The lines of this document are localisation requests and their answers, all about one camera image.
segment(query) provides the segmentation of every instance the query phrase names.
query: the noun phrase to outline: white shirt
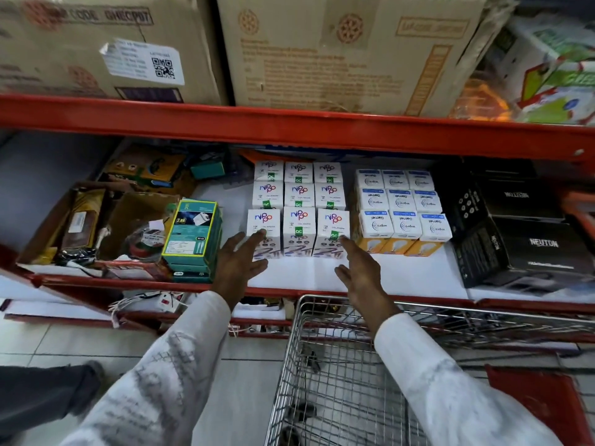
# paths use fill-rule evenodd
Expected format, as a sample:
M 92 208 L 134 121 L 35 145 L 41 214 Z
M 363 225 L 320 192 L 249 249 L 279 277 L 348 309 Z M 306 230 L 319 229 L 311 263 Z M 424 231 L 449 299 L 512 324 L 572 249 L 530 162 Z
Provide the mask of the white shirt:
M 221 296 L 203 292 L 61 446 L 189 446 L 230 319 Z M 386 320 L 375 342 L 434 446 L 562 444 L 515 399 L 467 375 L 409 315 Z

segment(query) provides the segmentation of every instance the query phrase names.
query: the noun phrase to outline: white tiled floor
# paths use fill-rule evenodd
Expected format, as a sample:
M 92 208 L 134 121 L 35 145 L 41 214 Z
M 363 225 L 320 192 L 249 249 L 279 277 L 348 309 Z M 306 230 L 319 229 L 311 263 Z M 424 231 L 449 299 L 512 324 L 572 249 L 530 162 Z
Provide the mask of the white tiled floor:
M 134 367 L 155 338 L 147 332 L 0 318 L 0 366 L 79 365 L 93 359 L 117 378 Z M 227 339 L 193 446 L 264 443 L 286 345 L 286 340 Z M 20 446 L 55 446 L 75 427 L 76 419 L 67 416 L 27 431 Z

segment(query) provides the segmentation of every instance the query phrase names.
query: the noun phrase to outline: brown box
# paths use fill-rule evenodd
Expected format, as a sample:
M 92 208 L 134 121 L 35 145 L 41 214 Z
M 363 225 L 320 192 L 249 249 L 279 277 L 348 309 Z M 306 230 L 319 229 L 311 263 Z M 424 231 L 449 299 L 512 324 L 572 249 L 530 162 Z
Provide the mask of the brown box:
M 513 0 L 217 0 L 236 104 L 446 116 Z
M 141 262 L 126 259 L 121 256 L 122 245 L 126 238 L 135 230 L 149 221 L 157 221 L 165 217 L 169 204 L 174 208 L 180 201 L 179 195 L 157 193 L 126 193 L 117 202 L 116 207 L 109 217 L 107 226 L 110 234 L 106 236 L 97 251 L 95 266 L 109 271 L 107 277 L 136 280 L 167 280 L 171 271 L 161 260 L 161 255 L 154 262 Z M 165 223 L 165 236 L 171 228 L 173 217 Z
M 84 181 L 75 184 L 52 208 L 41 225 L 37 228 L 29 243 L 17 258 L 17 266 L 33 273 L 48 275 L 70 275 L 73 277 L 101 277 L 101 269 L 71 268 L 54 264 L 36 264 L 35 260 L 51 246 L 59 245 L 64 233 L 70 210 L 72 209 L 78 188 L 105 188 L 110 191 L 132 192 L 133 189 L 124 182 Z
M 227 104 L 209 0 L 0 0 L 0 93 Z

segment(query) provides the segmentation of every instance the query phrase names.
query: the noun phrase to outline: shopping cart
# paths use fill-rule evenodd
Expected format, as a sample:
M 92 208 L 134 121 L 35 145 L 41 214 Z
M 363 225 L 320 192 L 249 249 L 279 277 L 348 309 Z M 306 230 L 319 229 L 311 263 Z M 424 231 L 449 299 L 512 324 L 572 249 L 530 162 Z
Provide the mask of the shopping cart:
M 564 360 L 561 355 L 580 355 L 576 342 L 595 343 L 594 320 L 397 305 L 473 377 L 488 379 L 490 370 L 522 367 L 541 376 L 569 379 L 571 391 L 576 388 L 580 394 L 576 396 L 580 401 L 578 418 L 583 417 L 579 423 L 586 426 L 583 435 L 589 440 L 584 444 L 592 444 L 592 429 L 583 412 L 591 414 L 589 405 L 595 410 L 595 372 L 584 366 L 584 355 L 576 369 L 565 366 L 573 359 Z M 364 320 L 348 299 L 303 296 L 296 309 L 265 446 L 429 444 L 374 351 Z

